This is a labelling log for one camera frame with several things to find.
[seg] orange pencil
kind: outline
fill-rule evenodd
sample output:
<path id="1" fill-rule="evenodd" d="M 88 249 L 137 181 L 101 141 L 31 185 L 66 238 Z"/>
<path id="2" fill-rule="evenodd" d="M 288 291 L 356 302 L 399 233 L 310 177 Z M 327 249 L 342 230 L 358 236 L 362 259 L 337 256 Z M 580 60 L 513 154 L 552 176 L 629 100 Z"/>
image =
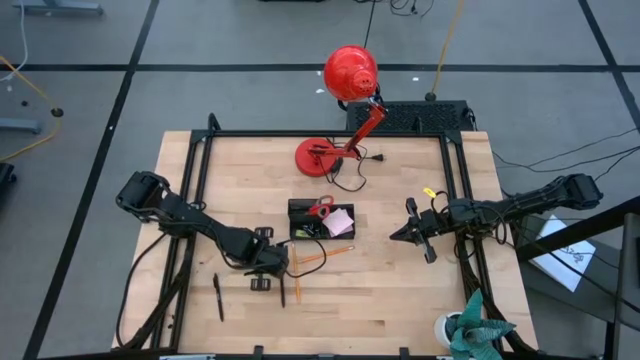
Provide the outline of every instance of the orange pencil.
<path id="1" fill-rule="evenodd" d="M 340 248 L 340 249 L 336 249 L 336 250 L 332 250 L 332 251 L 327 251 L 327 257 L 328 256 L 332 256 L 332 255 L 337 255 L 349 250 L 353 250 L 355 249 L 355 246 L 347 246 L 346 248 Z M 302 258 L 300 259 L 300 261 L 298 261 L 298 264 L 304 264 L 304 263 L 308 263 L 309 261 L 313 261 L 313 260 L 318 260 L 318 259 L 322 259 L 324 257 L 324 255 L 320 254 L 320 255 L 312 255 L 312 256 L 307 256 L 306 258 Z"/>
<path id="2" fill-rule="evenodd" d="M 291 242 L 291 255 L 293 255 L 293 275 L 298 275 L 298 256 L 296 255 L 296 243 L 294 241 Z M 298 304 L 302 303 L 299 278 L 296 278 L 296 300 Z"/>

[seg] wooden table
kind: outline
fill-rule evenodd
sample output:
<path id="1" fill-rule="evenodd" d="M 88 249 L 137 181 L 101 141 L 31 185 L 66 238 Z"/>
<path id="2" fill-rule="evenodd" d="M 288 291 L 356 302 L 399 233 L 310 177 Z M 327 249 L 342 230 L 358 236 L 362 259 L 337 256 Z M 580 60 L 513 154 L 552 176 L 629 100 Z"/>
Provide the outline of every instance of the wooden table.
<path id="1" fill-rule="evenodd" d="M 189 132 L 165 133 L 155 169 L 176 193 L 189 136 Z M 475 198 L 501 199 L 487 134 L 463 133 L 463 139 Z M 293 153 L 301 140 L 215 138 L 205 212 L 229 226 L 271 226 L 279 242 L 288 238 L 288 199 L 333 194 L 337 203 L 355 205 L 357 236 L 352 241 L 324 241 L 325 247 L 329 251 L 353 244 L 355 250 L 329 257 L 324 268 L 301 278 L 301 304 L 296 303 L 293 279 L 286 277 L 283 309 L 278 281 L 272 281 L 270 292 L 250 291 L 249 278 L 226 267 L 214 242 L 199 235 L 179 351 L 251 353 L 255 345 L 263 345 L 266 353 L 398 354 L 399 347 L 409 347 L 412 355 L 448 353 L 436 342 L 433 323 L 439 315 L 465 305 L 460 268 L 453 255 L 454 236 L 432 239 L 438 260 L 431 265 L 425 263 L 420 248 L 388 239 L 407 221 L 407 197 L 415 197 L 424 210 L 429 204 L 424 187 L 446 190 L 438 140 L 365 139 L 362 144 L 369 155 L 383 153 L 386 160 L 364 162 L 362 173 L 368 183 L 356 193 L 299 173 Z M 450 152 L 454 157 L 452 146 Z M 455 158 L 451 162 L 458 176 Z M 338 178 L 345 186 L 355 187 L 360 181 L 356 165 L 355 160 L 345 160 Z M 197 170 L 193 176 L 190 194 L 195 193 Z M 458 178 L 456 187 L 461 194 Z M 156 225 L 143 225 L 136 257 L 158 235 Z M 147 255 L 133 276 L 122 321 L 124 339 L 130 339 L 158 300 L 168 243 Z M 537 347 L 513 249 L 492 239 L 484 241 L 484 248 L 496 305 L 517 324 L 521 337 Z M 296 249 L 298 256 L 319 253 L 313 242 L 298 241 Z M 317 264 L 301 265 L 300 271 Z M 214 272 L 220 277 L 224 322 L 218 317 Z M 167 313 L 165 328 L 171 324 L 172 311 Z M 165 330 L 162 344 L 168 341 Z"/>

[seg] potted plant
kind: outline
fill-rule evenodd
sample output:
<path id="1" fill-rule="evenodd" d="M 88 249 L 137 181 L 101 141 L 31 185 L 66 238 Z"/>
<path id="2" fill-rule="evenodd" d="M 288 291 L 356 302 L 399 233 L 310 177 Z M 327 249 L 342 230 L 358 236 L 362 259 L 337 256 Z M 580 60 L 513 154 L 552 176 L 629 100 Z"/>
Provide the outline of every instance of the potted plant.
<path id="1" fill-rule="evenodd" d="M 502 320 L 482 319 L 482 293 L 476 290 L 464 312 L 441 315 L 435 322 L 434 331 L 440 344 L 448 347 L 454 360 L 500 360 L 502 357 L 491 346 L 491 341 L 500 339 L 516 326 Z"/>

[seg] yellow tag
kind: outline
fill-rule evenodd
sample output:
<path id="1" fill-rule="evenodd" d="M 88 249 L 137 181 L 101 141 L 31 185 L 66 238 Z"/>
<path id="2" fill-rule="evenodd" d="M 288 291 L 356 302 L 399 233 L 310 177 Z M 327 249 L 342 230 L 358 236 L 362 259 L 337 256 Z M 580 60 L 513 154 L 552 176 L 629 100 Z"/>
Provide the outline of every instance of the yellow tag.
<path id="1" fill-rule="evenodd" d="M 433 190 L 429 189 L 429 188 L 424 188 L 422 189 L 422 191 L 424 191 L 425 194 L 431 196 L 432 198 L 436 198 L 436 193 L 433 192 Z"/>

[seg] red scissors handle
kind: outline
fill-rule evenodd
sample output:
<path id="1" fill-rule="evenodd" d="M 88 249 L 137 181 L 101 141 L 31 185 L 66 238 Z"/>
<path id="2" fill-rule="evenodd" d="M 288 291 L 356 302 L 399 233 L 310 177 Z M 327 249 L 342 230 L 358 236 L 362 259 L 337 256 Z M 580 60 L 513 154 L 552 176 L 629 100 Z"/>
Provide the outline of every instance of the red scissors handle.
<path id="1" fill-rule="evenodd" d="M 311 206 L 309 209 L 310 215 L 317 215 L 321 219 L 326 219 L 327 216 L 331 213 L 330 206 L 333 205 L 333 196 L 324 195 L 316 200 L 316 204 Z"/>

